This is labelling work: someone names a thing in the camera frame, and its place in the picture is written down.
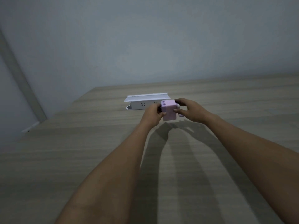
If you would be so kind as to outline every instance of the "wood grain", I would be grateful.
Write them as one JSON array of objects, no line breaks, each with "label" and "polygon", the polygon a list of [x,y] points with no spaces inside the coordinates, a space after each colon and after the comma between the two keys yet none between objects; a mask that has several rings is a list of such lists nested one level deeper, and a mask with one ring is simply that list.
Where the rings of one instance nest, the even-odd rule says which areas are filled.
[{"label": "wood grain", "polygon": [[[169,92],[299,152],[299,75],[97,87],[0,155],[0,222],[53,223],[87,174],[140,121],[126,95]],[[147,139],[131,223],[281,223],[203,125],[161,122]]]}]

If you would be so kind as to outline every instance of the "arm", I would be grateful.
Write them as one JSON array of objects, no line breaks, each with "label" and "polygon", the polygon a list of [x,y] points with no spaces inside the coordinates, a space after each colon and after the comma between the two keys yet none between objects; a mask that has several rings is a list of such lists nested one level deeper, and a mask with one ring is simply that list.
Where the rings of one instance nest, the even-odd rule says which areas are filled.
[{"label": "arm", "polygon": [[159,106],[149,106],[132,134],[85,178],[56,224],[128,222],[145,140],[165,115]]},{"label": "arm", "polygon": [[227,123],[195,101],[184,98],[175,101],[188,108],[175,112],[211,129],[284,222],[298,222],[298,153]]}]

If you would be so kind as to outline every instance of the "pink box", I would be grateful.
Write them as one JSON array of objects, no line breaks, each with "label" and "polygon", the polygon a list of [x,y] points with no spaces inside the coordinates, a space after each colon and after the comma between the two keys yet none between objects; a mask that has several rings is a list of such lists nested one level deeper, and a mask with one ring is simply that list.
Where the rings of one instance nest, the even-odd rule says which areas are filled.
[{"label": "pink box", "polygon": [[176,120],[176,113],[173,111],[175,108],[177,108],[177,105],[174,100],[161,101],[162,112],[167,113],[167,115],[163,117],[164,121]]}]

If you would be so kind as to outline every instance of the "person's left arm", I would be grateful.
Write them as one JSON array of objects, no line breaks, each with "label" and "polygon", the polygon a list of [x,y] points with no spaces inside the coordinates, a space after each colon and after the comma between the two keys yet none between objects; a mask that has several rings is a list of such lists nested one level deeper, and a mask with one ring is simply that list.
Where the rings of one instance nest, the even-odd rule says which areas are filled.
[{"label": "person's left arm", "polygon": [[56,224],[128,222],[145,140],[165,115],[159,106],[149,106],[132,134],[85,178]]}]

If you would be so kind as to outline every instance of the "wall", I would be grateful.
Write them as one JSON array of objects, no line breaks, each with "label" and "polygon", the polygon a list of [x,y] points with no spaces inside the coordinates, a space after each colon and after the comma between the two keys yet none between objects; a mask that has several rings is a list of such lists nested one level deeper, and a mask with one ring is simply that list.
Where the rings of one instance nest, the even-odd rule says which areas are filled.
[{"label": "wall", "polygon": [[38,120],[0,57],[0,151]]},{"label": "wall", "polygon": [[0,25],[51,117],[95,86],[298,72],[298,4],[1,0]]}]

